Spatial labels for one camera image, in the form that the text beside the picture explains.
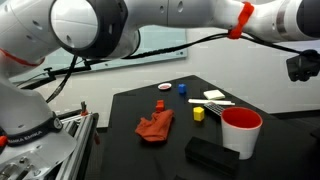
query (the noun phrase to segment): blue block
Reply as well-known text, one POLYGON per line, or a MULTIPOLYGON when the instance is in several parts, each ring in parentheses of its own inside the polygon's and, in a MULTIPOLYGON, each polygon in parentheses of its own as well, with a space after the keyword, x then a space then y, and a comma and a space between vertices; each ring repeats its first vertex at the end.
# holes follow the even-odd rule
POLYGON ((179 93, 180 93, 180 94, 184 94, 184 93, 187 92, 187 87, 186 87, 185 84, 179 84, 178 90, 179 90, 179 93))

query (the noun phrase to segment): whiteboard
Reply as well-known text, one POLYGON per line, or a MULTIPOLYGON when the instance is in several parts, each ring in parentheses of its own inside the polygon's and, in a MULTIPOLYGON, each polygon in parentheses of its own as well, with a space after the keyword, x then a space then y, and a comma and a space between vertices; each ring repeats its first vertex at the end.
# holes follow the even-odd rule
MULTIPOLYGON (((141 44, 135 54, 153 51, 153 50, 162 49, 162 48, 179 46, 187 42, 185 29, 166 28, 166 27, 160 27, 160 26, 146 26, 140 29, 140 33, 141 33, 141 44)), ((128 67, 128 66, 143 65, 143 64, 155 63, 160 61, 185 60, 185 57, 187 57, 186 49, 172 52, 172 53, 167 53, 167 54, 150 56, 150 57, 141 58, 141 59, 134 59, 134 60, 116 59, 106 63, 92 65, 91 66, 92 70, 90 72, 128 67)), ((45 62, 39 67, 33 69, 32 71, 29 71, 28 73, 13 77, 10 79, 10 81, 14 83, 25 81, 38 74, 44 73, 45 71, 43 69, 48 67, 52 67, 52 70, 67 68, 70 66, 72 58, 73 58, 72 54, 60 48, 59 50, 47 56, 45 62)), ((76 67, 82 67, 82 66, 84 66, 84 64, 79 63, 76 67)), ((35 79, 42 79, 46 77, 47 77, 46 75, 43 75, 35 79)))

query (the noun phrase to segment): white plate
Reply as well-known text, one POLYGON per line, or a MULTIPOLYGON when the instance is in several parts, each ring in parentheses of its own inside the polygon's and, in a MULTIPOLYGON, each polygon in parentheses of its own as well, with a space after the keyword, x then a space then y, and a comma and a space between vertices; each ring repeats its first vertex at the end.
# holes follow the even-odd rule
POLYGON ((159 86, 158 86, 158 89, 160 89, 160 90, 168 90, 168 89, 170 89, 171 88, 171 84, 170 83, 163 83, 163 84, 160 84, 159 86))

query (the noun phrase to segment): yellow cube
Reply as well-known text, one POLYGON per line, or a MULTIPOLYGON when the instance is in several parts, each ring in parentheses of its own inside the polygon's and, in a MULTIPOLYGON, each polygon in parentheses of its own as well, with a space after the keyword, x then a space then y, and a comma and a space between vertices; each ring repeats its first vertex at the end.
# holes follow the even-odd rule
POLYGON ((204 109, 202 107, 193 108, 193 119, 195 121, 202 121, 204 119, 204 109))

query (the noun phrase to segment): black table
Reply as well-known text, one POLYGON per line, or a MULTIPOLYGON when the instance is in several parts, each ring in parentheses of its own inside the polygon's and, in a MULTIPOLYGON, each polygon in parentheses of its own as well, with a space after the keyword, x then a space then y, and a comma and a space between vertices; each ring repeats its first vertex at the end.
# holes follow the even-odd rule
POLYGON ((188 99, 205 99, 203 92, 219 89, 226 100, 258 112, 264 124, 251 159, 240 161, 235 179, 320 179, 320 146, 306 131, 279 120, 239 98, 196 77, 173 80, 170 91, 161 92, 158 84, 114 96, 107 148, 103 158, 102 179, 187 180, 232 179, 205 166, 187 161, 184 148, 192 136, 222 144, 220 119, 206 111, 202 123, 193 120, 188 99), (187 85, 180 95, 177 86, 187 85), (135 134, 141 117, 150 119, 156 101, 165 101, 175 118, 166 144, 150 146, 135 134))

